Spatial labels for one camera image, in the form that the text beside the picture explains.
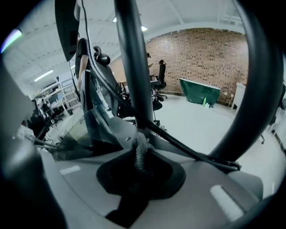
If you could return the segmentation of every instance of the gray plastic surface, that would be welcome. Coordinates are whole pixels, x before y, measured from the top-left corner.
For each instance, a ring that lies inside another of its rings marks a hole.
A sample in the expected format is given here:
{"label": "gray plastic surface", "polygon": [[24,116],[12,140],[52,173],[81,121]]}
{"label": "gray plastic surface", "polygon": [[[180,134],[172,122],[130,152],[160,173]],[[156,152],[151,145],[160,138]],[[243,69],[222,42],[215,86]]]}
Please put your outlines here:
{"label": "gray plastic surface", "polygon": [[260,177],[242,171],[230,172],[228,176],[242,187],[252,192],[259,200],[263,198],[263,183]]}
{"label": "gray plastic surface", "polygon": [[[131,226],[132,229],[208,229],[227,225],[230,220],[210,192],[216,185],[225,190],[243,213],[259,201],[255,195],[207,163],[166,151],[156,151],[180,163],[186,170],[186,181],[172,198],[149,201],[147,208]],[[121,197],[104,191],[97,181],[96,171],[102,163],[124,152],[126,151],[122,150],[94,158],[61,161],[57,162],[58,168],[53,161],[44,163],[50,164],[45,165],[47,178],[69,225],[73,228],[100,228],[96,225],[101,225],[102,228],[116,228],[116,225],[99,215],[106,216],[110,211],[117,209]],[[52,158],[46,155],[43,160]],[[79,166],[80,170],[64,176],[60,174],[59,170],[73,166]]]}

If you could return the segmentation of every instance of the curved black frame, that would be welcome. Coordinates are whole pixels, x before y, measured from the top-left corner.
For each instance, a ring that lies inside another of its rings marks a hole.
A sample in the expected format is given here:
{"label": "curved black frame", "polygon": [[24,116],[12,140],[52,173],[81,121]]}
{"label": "curved black frame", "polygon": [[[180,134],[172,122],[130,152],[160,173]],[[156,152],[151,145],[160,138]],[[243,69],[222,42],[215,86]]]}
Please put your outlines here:
{"label": "curved black frame", "polygon": [[[147,53],[137,4],[135,1],[115,0],[114,8],[121,56],[132,106],[142,116],[153,122]],[[145,128],[145,124],[137,118],[136,123],[139,128]]]}
{"label": "curved black frame", "polygon": [[278,107],[283,84],[282,51],[246,3],[234,0],[248,43],[248,81],[240,109],[211,156],[236,161],[257,140]]}
{"label": "curved black frame", "polygon": [[180,150],[185,152],[187,155],[191,156],[192,158],[194,158],[196,160],[207,162],[207,163],[209,163],[213,166],[216,166],[218,168],[226,166],[230,170],[240,170],[240,166],[235,162],[223,161],[223,160],[218,161],[216,158],[210,158],[210,157],[205,156],[201,153],[193,151],[192,149],[190,149],[189,147],[187,147],[186,145],[184,145],[183,143],[178,141],[176,138],[172,137],[171,135],[169,135],[168,133],[166,133],[165,131],[163,131],[159,127],[157,127],[153,122],[148,120],[142,113],[138,112],[133,107],[133,106],[135,106],[134,104],[132,104],[132,106],[130,106],[130,104],[127,101],[125,101],[121,96],[119,96],[118,92],[111,85],[111,83],[108,82],[108,80],[106,80],[105,75],[102,73],[101,69],[99,68],[99,66],[97,65],[96,61],[94,60],[94,58],[92,56],[92,49],[91,49],[90,44],[89,44],[90,39],[89,39],[89,34],[88,34],[88,22],[87,22],[87,17],[86,17],[86,10],[85,10],[84,4],[82,6],[83,6],[83,11],[84,11],[85,29],[86,29],[87,40],[88,40],[87,50],[88,50],[88,56],[90,59],[91,68],[96,73],[97,78],[101,81],[103,87],[105,87],[109,91],[109,93],[112,96],[114,96],[114,98],[116,98],[118,100],[118,102],[121,104],[121,106],[123,106],[125,109],[129,110],[129,112],[131,114],[134,114],[134,116],[140,120],[141,127],[148,127],[151,131],[154,131],[155,133],[159,134],[165,140],[169,141],[174,146],[176,146],[177,148],[179,148]]}
{"label": "curved black frame", "polygon": [[[31,11],[31,9],[34,8],[34,6],[39,3],[39,0],[31,0],[31,1],[20,1],[17,2],[18,8],[21,9],[21,11],[17,12],[9,21],[5,19],[6,15],[2,14],[0,15],[0,19],[2,21],[5,21],[6,26],[2,28],[2,33],[0,34],[0,41],[3,41],[5,37],[9,34],[11,28],[16,28],[20,22],[23,20],[23,18]],[[258,21],[263,25],[264,29],[267,31],[267,36],[271,37],[275,42],[279,44],[279,47],[286,51],[285,47],[285,35],[282,33],[279,33],[278,30],[276,30],[279,27],[279,23],[281,24],[281,27],[284,23],[284,7],[283,3],[281,1],[271,1],[271,3],[264,3],[259,2],[259,6],[256,7],[255,3],[253,1],[246,1],[246,0],[240,0],[240,2],[244,5],[244,7],[249,7],[251,11],[255,12],[255,15],[258,16]],[[8,1],[5,2],[6,8],[12,8],[14,7],[15,2]],[[5,150],[5,148],[12,143],[10,140],[5,140],[3,137],[4,135],[8,135],[9,138],[17,131],[17,126],[21,124],[21,120],[24,118],[25,115],[25,102],[23,101],[23,94],[18,88],[18,86],[15,84],[15,82],[12,80],[11,76],[5,69],[3,65],[2,56],[0,55],[0,103],[3,108],[3,112],[0,114],[0,136],[1,136],[1,167],[3,168],[4,159],[10,155],[10,151]],[[11,192],[12,189],[9,189],[7,191],[7,180],[3,176],[0,177],[1,184],[4,184],[2,187],[2,191],[5,191],[4,196],[2,196],[5,201],[4,204],[6,205],[6,202],[9,201],[10,197],[12,199],[15,199],[14,196],[12,196]],[[255,217],[250,219],[250,224],[248,224],[249,228],[265,225],[265,223],[271,218],[273,222],[276,224],[280,224],[283,222],[284,218],[282,215],[282,212],[280,211],[281,202],[285,200],[285,191],[286,191],[286,179],[284,178],[282,185],[280,186],[277,194],[270,200],[269,204],[265,206],[264,211],[260,211],[258,214],[259,216],[255,215]],[[27,219],[30,218],[31,212],[38,212],[39,208],[37,206],[33,206],[32,211],[29,212],[31,209],[31,203],[24,202],[26,205],[25,209],[23,209],[22,212],[19,212],[19,216],[22,216],[22,219],[24,219],[24,216],[27,216]],[[16,207],[13,209],[13,215],[15,215],[15,210],[18,208]],[[3,222],[5,223],[5,220],[9,220],[10,218],[3,217]],[[9,223],[21,223],[21,225],[29,225],[31,226],[32,221],[13,221],[11,222],[9,220]],[[59,227],[58,221],[53,221],[53,225]]]}

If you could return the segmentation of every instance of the green bottle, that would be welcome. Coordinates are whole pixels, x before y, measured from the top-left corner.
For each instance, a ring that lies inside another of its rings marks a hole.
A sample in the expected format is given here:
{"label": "green bottle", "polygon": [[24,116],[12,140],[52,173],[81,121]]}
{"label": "green bottle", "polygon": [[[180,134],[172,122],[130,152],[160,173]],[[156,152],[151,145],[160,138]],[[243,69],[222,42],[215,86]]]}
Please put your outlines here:
{"label": "green bottle", "polygon": [[206,98],[204,98],[204,102],[202,102],[202,105],[205,106],[206,104]]}

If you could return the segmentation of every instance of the green bathtub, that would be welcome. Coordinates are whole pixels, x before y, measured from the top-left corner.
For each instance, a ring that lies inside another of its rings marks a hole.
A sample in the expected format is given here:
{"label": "green bathtub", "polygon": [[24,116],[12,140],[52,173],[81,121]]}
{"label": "green bathtub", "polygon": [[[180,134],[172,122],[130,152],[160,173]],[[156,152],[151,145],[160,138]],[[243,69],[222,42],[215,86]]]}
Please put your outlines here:
{"label": "green bathtub", "polygon": [[204,98],[206,98],[208,104],[214,105],[219,98],[220,88],[181,78],[180,83],[189,102],[202,104]]}

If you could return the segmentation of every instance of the fluorescent light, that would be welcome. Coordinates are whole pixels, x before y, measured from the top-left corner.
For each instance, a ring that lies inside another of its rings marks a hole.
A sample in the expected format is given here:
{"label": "fluorescent light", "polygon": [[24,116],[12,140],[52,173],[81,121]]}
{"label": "fluorescent light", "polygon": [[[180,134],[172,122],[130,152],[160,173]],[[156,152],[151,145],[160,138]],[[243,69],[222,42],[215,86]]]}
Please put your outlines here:
{"label": "fluorescent light", "polygon": [[14,41],[16,41],[19,37],[22,36],[22,33],[20,30],[13,30],[8,37],[5,39],[5,41],[3,42],[2,46],[1,46],[1,53],[4,52],[4,50],[10,45],[12,44]]}
{"label": "fluorescent light", "polygon": [[144,31],[146,31],[147,30],[147,28],[145,27],[145,26],[141,26],[141,30],[144,32]]}
{"label": "fluorescent light", "polygon": [[34,82],[39,81],[40,79],[44,78],[45,76],[47,76],[47,75],[51,74],[53,71],[54,71],[54,70],[50,70],[50,71],[48,71],[48,72],[46,72],[46,73],[42,74],[42,75],[41,75],[41,76],[39,76],[37,79],[35,79],[35,80],[34,80]]}
{"label": "fluorescent light", "polygon": [[[114,17],[114,19],[112,20],[112,22],[114,22],[114,23],[116,23],[117,22],[117,18],[116,17]],[[144,31],[146,31],[147,30],[147,28],[145,27],[145,26],[141,26],[141,30],[144,32]]]}

